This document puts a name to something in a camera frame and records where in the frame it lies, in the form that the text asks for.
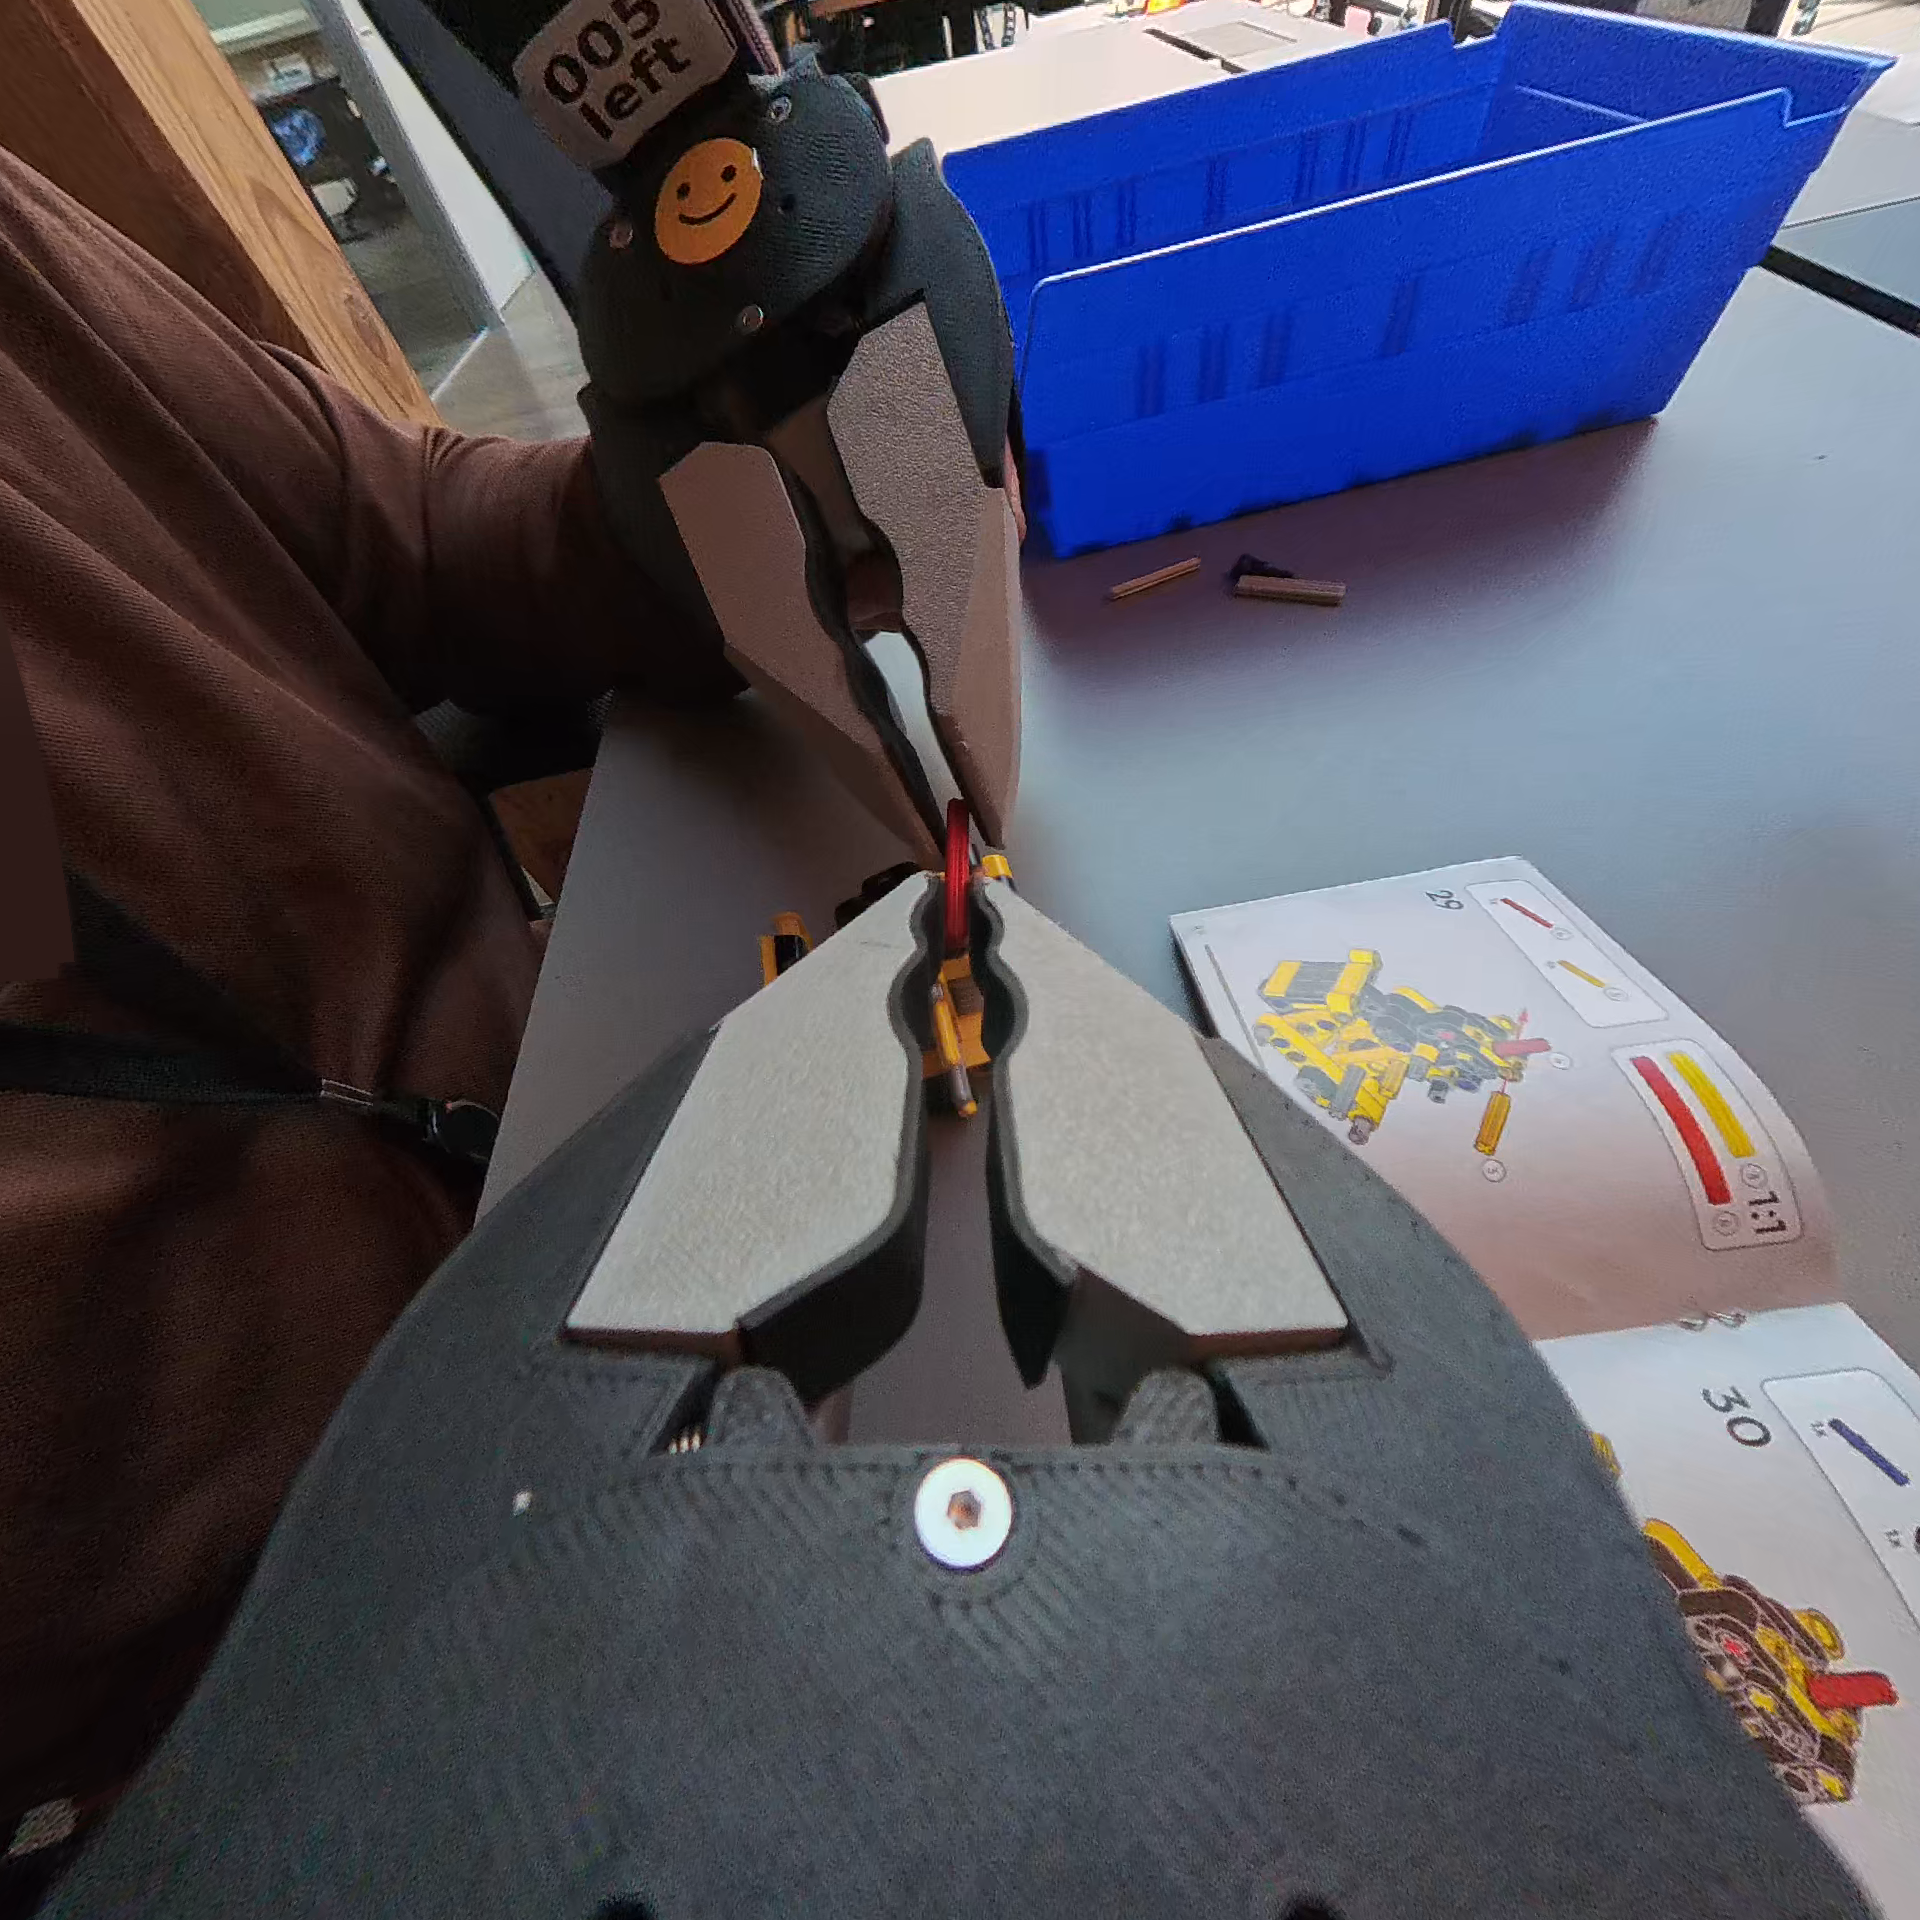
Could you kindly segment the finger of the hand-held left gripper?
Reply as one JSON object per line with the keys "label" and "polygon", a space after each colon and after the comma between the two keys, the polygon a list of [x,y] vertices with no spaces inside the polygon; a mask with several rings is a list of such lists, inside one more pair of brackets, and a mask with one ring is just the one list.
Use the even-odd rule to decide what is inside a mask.
{"label": "finger of the hand-held left gripper", "polygon": [[[953,546],[927,542],[892,495],[899,458],[832,449],[854,501],[854,526],[897,551],[902,619],[919,652],[928,713],[944,733],[939,764],[963,765],[963,566]],[[928,863],[942,859],[944,812],[899,730],[888,681],[854,635],[832,588],[839,548],[815,535],[770,449],[696,449],[662,477],[662,493],[698,569],[727,658],[827,756],[843,787]]]}
{"label": "finger of the hand-held left gripper", "polygon": [[927,303],[868,332],[827,399],[832,445],[902,580],[955,794],[1003,847],[1022,754],[1019,533],[986,479]]}

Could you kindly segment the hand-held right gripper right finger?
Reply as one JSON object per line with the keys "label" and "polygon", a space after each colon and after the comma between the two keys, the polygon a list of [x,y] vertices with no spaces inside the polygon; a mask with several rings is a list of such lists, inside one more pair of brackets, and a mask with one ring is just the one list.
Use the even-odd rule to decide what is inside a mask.
{"label": "hand-held right gripper right finger", "polygon": [[1105,1442],[1142,1380],[1330,1351],[1352,1319],[1187,1020],[975,885],[995,1287],[1016,1366]]}

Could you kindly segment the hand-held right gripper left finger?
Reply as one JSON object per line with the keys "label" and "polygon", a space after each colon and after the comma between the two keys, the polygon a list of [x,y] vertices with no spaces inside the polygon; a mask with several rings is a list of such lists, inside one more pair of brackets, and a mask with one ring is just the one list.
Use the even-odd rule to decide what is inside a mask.
{"label": "hand-held right gripper left finger", "polygon": [[568,1311],[572,1340],[849,1388],[921,1305],[939,885],[906,876],[730,1013]]}

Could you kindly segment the yellow black lego model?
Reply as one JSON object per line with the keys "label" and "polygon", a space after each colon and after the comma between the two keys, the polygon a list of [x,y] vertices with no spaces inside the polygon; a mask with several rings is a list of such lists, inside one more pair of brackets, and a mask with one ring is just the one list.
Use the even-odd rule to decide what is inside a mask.
{"label": "yellow black lego model", "polygon": [[[895,885],[915,876],[918,871],[911,863],[871,876],[871,879],[862,882],[860,895],[834,909],[839,915],[838,926],[846,926],[858,909],[876,906]],[[1011,879],[1012,869],[1001,853],[975,851],[975,889],[984,877]],[[784,909],[772,915],[758,940],[761,982],[772,985],[780,973],[808,958],[811,947],[809,929],[799,911]],[[921,1079],[928,1091],[939,1087],[944,1092],[946,1107],[955,1118],[971,1119],[978,1114],[978,1092],[986,1081],[984,1076],[993,1067],[993,1057],[984,1039],[986,1004],[975,978],[971,948],[960,962],[944,961],[944,903],[935,953],[928,985],[931,1039],[923,1050]]]}

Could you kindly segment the blue plastic bin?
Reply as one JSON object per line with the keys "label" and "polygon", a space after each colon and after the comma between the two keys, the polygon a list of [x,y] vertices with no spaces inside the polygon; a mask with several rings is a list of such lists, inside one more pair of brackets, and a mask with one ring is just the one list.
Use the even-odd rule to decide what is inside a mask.
{"label": "blue plastic bin", "polygon": [[1742,275],[1883,68],[1879,55],[1516,5],[951,151],[1006,289],[1135,277],[1180,311],[1611,242],[1662,283]]}
{"label": "blue plastic bin", "polygon": [[1067,557],[1660,413],[1794,196],[1787,103],[1046,281],[1028,518]]}

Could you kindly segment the person's left forearm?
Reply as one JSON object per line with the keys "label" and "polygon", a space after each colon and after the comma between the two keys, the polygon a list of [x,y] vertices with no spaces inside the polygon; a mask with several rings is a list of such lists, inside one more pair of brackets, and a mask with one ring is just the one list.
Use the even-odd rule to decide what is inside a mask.
{"label": "person's left forearm", "polygon": [[665,708],[732,702],[723,645],[618,546],[576,441],[479,439],[376,413],[308,374],[332,431],[327,540],[304,559],[300,633],[356,653],[412,708],[479,713],[632,691]]}

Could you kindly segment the lego instruction booklet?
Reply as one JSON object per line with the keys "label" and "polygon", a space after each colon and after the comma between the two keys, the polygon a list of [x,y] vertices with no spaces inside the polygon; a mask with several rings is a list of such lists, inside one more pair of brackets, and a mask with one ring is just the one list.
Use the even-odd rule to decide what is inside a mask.
{"label": "lego instruction booklet", "polygon": [[1916,1915],[1918,1382],[1779,1100],[1511,854],[1170,930],[1211,1028],[1538,1340],[1713,1689]]}

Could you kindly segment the person's brown clothed torso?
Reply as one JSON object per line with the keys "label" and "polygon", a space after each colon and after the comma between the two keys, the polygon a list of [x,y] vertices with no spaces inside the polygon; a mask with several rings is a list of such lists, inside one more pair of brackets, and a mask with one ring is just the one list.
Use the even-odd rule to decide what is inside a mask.
{"label": "person's brown clothed torso", "polygon": [[[496,1109],[543,953],[424,708],[302,641],[318,370],[9,153],[3,292],[4,638],[64,863],[297,1067]],[[139,1770],[476,1187],[318,1105],[4,1092],[7,1841]]]}

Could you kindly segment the wooden partition panel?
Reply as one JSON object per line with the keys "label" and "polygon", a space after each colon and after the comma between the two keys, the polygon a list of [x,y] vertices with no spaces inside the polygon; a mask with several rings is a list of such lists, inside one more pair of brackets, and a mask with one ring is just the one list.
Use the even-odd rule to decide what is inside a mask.
{"label": "wooden partition panel", "polygon": [[250,335],[441,421],[187,2],[4,2],[3,142]]}

